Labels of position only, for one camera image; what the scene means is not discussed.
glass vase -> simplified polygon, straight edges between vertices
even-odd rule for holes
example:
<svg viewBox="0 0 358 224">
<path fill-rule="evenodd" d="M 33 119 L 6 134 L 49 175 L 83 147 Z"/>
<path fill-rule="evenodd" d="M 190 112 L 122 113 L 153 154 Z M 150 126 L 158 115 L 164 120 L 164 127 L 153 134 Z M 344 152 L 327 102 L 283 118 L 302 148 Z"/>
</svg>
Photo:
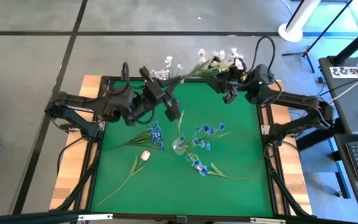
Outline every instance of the glass vase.
<svg viewBox="0 0 358 224">
<path fill-rule="evenodd" d="M 186 152 L 186 148 L 180 146 L 181 143 L 183 143 L 183 141 L 180 140 L 180 138 L 177 138 L 172 142 L 173 151 L 178 155 L 182 155 L 183 153 Z"/>
</svg>

green table surface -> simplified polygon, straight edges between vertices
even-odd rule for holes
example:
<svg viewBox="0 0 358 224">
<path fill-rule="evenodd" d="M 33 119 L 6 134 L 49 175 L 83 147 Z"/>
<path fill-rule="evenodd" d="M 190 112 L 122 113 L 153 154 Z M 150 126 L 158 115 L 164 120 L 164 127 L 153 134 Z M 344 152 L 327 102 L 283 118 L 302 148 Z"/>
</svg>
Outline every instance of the green table surface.
<svg viewBox="0 0 358 224">
<path fill-rule="evenodd" d="M 131 85 L 140 84 L 131 81 Z M 141 133 L 147 125 L 128 127 L 123 120 L 106 125 L 91 211 L 272 217 L 256 106 L 249 104 L 244 95 L 225 105 L 222 95 L 205 83 L 185 82 L 175 94 L 180 99 L 181 110 L 185 110 L 181 131 L 187 138 L 193 136 L 195 126 L 202 124 L 217 128 L 219 123 L 224 123 L 225 132 L 231 132 L 223 138 L 210 140 L 209 151 L 193 147 L 202 163 L 211 169 L 213 162 L 220 171 L 232 177 L 260 180 L 201 176 L 185 155 L 174 153 L 172 142 L 178 137 L 177 122 L 169 121 L 164 105 L 160 105 L 156 108 L 155 120 L 164 134 L 164 152 L 134 146 L 112 149 Z M 143 163 L 144 169 L 98 205 L 123 183 L 135 157 L 144 150 L 151 152 L 150 159 Z"/>
</svg>

